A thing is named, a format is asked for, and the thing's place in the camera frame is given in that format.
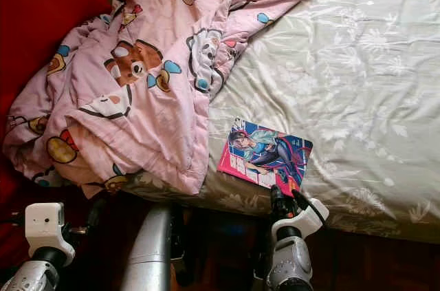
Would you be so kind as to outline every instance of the book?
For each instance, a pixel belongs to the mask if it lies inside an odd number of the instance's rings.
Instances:
[[[300,190],[312,142],[236,118],[223,148],[218,171],[285,195]]]

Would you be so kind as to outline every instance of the white floral bed sheet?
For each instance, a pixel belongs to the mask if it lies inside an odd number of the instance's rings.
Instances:
[[[236,116],[314,143],[302,185],[330,226],[440,243],[440,0],[303,0],[250,43],[211,103],[200,194],[148,173],[125,190],[267,214],[267,189],[216,172]]]

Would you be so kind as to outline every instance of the mattress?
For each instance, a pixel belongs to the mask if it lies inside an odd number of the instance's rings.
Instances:
[[[149,173],[149,200],[266,215],[269,191],[216,172],[236,116],[309,139],[302,182],[331,227],[440,242],[440,0],[303,0],[253,38],[210,104],[198,196]]]

